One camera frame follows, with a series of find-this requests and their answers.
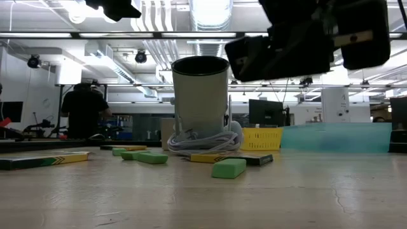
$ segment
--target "red object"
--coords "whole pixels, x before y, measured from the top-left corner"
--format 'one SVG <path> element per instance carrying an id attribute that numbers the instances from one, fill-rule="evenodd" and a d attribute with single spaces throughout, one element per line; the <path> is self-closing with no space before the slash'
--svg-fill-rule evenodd
<path id="1" fill-rule="evenodd" d="M 6 127 L 8 124 L 11 123 L 11 119 L 10 118 L 6 118 L 3 121 L 0 121 L 0 127 Z"/>

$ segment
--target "white cylindrical container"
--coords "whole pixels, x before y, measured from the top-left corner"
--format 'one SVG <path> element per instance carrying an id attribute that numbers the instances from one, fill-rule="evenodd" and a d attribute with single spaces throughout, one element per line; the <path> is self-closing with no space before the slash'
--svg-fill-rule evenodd
<path id="1" fill-rule="evenodd" d="M 224 131 L 228 68 L 227 60 L 211 56 L 186 57 L 172 64 L 175 102 L 183 131 L 196 132 L 198 139 Z"/>

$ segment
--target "black pole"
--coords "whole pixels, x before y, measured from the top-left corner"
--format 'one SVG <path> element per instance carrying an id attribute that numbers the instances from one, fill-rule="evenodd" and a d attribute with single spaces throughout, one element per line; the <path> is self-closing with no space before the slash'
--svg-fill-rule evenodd
<path id="1" fill-rule="evenodd" d="M 57 137 L 59 138 L 59 128 L 61 126 L 61 109 L 62 109 L 62 96 L 64 94 L 64 86 L 59 88 L 59 106 L 58 106 L 58 123 L 57 123 Z"/>
<path id="2" fill-rule="evenodd" d="M 107 85 L 104 86 L 104 100 L 107 102 Z"/>
<path id="3" fill-rule="evenodd" d="M 401 16 L 403 17 L 403 21 L 404 21 L 404 26 L 407 29 L 407 16 L 406 16 L 406 10 L 404 10 L 404 6 L 403 6 L 403 2 L 402 0 L 397 0 L 399 3 L 399 7 L 400 7 L 400 12 L 401 12 Z"/>

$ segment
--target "computer monitor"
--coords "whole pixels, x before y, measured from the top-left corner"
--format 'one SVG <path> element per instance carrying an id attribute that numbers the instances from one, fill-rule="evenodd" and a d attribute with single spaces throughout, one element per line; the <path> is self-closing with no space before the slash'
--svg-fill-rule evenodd
<path id="1" fill-rule="evenodd" d="M 249 99 L 249 123 L 284 126 L 282 102 Z"/>
<path id="2" fill-rule="evenodd" d="M 21 122 L 23 102 L 0 102 L 0 121 L 9 118 L 13 123 Z"/>
<path id="3" fill-rule="evenodd" d="M 399 126 L 403 124 L 403 128 L 407 128 L 407 97 L 390 98 L 392 107 L 392 122 Z"/>

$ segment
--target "blue bin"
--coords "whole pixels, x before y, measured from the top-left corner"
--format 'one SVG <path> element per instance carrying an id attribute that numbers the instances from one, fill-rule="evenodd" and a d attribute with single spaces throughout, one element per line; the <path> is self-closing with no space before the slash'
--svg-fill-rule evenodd
<path id="1" fill-rule="evenodd" d="M 314 152 L 386 153 L 391 123 L 313 123 L 284 127 L 281 148 Z"/>

